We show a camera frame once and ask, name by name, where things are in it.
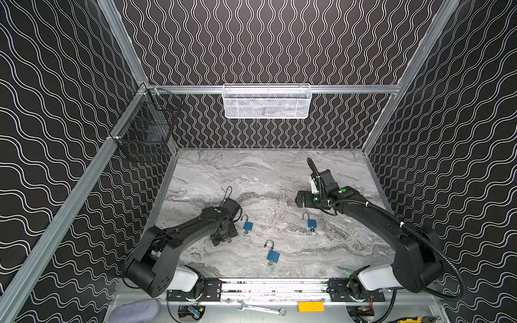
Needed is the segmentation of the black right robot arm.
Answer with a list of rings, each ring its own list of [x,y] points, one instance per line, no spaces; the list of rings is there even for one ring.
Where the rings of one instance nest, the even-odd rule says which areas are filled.
[[[318,171],[307,159],[311,189],[298,191],[295,202],[300,208],[317,209],[331,216],[347,215],[381,237],[393,250],[393,262],[364,266],[353,272],[347,289],[351,297],[361,299],[383,288],[422,292],[445,273],[444,259],[438,252],[438,237],[432,230],[409,232],[409,226],[386,209],[371,203],[359,191],[340,187],[331,171]]]

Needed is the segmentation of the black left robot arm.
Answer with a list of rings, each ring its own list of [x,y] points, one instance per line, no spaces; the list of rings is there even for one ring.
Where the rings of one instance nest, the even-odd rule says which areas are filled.
[[[210,237],[214,246],[237,237],[234,222],[241,215],[238,202],[227,198],[221,205],[206,207],[199,216],[178,226],[149,228],[127,257],[121,277],[149,296],[158,297],[173,282],[184,250],[205,237]]]

